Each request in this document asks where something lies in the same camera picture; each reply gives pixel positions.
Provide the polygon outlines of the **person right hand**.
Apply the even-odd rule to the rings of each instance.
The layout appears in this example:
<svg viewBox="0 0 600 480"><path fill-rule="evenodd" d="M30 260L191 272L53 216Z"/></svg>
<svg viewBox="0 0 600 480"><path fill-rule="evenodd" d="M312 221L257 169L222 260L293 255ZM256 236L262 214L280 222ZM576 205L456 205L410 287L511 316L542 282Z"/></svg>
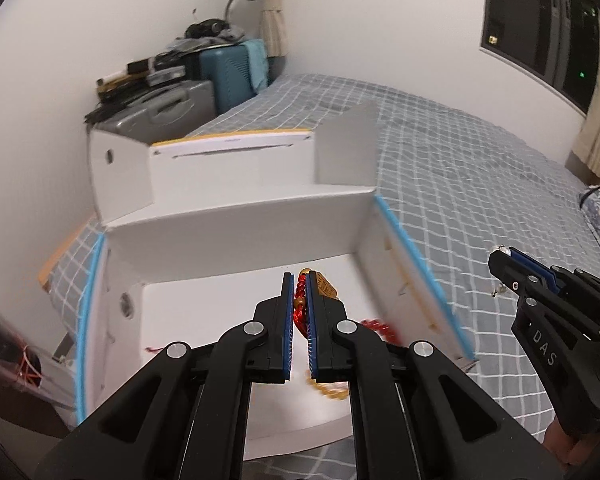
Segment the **person right hand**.
<svg viewBox="0 0 600 480"><path fill-rule="evenodd" d="M581 466L600 443L600 434L587 434L580 440L569 437L557 417L546 428L543 445L550 451L563 471Z"/></svg>

